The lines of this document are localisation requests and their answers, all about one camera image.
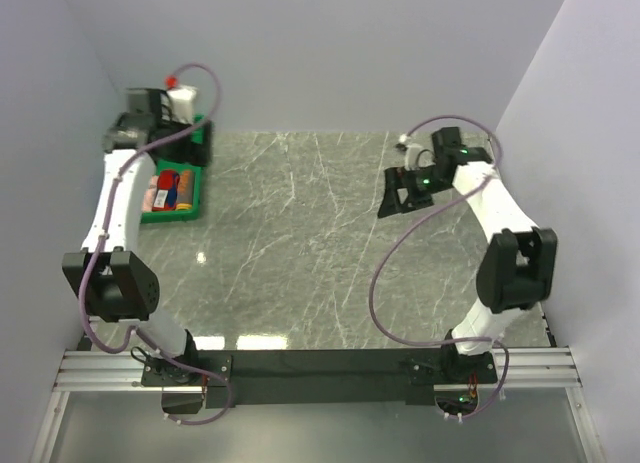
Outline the red and blue towel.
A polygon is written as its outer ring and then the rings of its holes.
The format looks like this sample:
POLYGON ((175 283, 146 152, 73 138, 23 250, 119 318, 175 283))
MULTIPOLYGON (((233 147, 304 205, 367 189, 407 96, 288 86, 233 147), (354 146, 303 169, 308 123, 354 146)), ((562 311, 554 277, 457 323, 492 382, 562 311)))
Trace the red and blue towel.
POLYGON ((178 200, 180 174, 172 169, 162 170, 156 181, 153 212, 174 211, 178 200))

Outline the orange and grey towel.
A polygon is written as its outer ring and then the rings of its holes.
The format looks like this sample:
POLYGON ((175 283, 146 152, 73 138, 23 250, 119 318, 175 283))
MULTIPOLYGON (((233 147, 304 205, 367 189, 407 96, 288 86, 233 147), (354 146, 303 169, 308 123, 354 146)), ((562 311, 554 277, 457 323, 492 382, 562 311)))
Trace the orange and grey towel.
POLYGON ((194 205, 195 172, 191 169, 180 173, 177 187, 177 211, 190 211, 194 205))

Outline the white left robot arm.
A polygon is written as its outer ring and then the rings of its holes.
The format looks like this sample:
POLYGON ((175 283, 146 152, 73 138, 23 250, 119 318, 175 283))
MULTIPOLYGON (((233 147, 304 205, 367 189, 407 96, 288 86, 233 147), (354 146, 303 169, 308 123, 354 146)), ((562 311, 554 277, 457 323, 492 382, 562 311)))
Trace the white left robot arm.
POLYGON ((176 383, 194 382, 201 360, 190 332, 159 308, 159 280, 137 255, 143 202, 157 162, 209 129, 211 118, 194 110, 197 89, 133 88, 127 107, 103 137, 104 177, 93 221, 80 250, 62 260, 80 321, 93 347, 124 352, 132 337, 151 350, 147 363, 165 365, 176 383))

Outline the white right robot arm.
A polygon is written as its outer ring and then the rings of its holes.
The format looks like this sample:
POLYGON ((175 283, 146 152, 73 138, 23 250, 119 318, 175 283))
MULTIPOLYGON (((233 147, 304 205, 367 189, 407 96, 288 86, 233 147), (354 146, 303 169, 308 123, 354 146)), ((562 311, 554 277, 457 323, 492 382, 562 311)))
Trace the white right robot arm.
POLYGON ((431 135, 425 148, 400 136, 399 167, 384 171, 378 218, 433 206, 436 194, 455 190, 479 222, 488 246, 476 273, 477 298, 440 343, 440 370, 452 382, 481 368, 507 327, 549 298, 558 238, 518 206, 498 173, 498 146, 470 147, 457 127, 431 135))

